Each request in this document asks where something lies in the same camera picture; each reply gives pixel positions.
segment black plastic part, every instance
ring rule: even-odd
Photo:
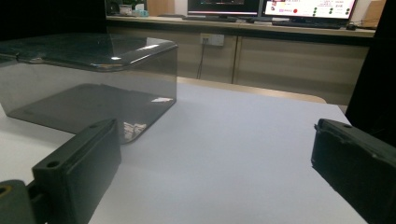
[[[368,223],[396,223],[396,148],[334,120],[315,128],[313,168]]]
[[[0,182],[0,222],[36,224],[27,189],[20,180]]]
[[[117,123],[86,128],[33,167],[38,190],[49,195],[49,224],[85,224],[120,165]]]

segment cable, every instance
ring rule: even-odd
[[[202,64],[204,63],[204,51],[205,51],[205,46],[206,46],[206,44],[207,44],[208,41],[209,41],[209,39],[207,39],[207,38],[204,38],[204,39],[202,40],[201,61],[200,61],[199,66],[198,66],[197,79],[201,79]]]

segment computer screen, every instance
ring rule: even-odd
[[[347,23],[357,0],[263,0],[262,16]]]
[[[188,0],[188,15],[256,17],[260,0]]]

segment wall outlet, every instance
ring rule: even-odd
[[[206,40],[207,45],[213,46],[223,46],[224,45],[224,35],[212,35],[212,34],[201,34],[201,44],[204,44]]]

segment keyboard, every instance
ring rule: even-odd
[[[272,21],[273,26],[289,26],[319,29],[341,29],[341,25],[334,23],[311,23],[311,22],[295,22],[295,21]]]
[[[236,22],[236,18],[220,18],[220,17],[184,17],[183,21],[222,21],[222,22]]]

